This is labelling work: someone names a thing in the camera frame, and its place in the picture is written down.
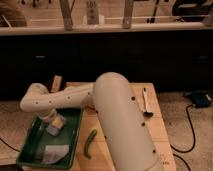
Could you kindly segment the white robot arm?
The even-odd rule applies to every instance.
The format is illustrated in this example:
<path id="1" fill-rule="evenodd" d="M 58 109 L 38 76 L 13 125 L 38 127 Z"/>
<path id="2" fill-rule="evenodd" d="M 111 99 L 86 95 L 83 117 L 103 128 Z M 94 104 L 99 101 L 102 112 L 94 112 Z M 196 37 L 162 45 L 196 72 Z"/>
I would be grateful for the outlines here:
<path id="1" fill-rule="evenodd" d="M 134 91 L 123 75 L 107 72 L 94 82 L 50 93 L 29 86 L 20 102 L 26 112 L 92 104 L 116 171 L 165 171 Z"/>

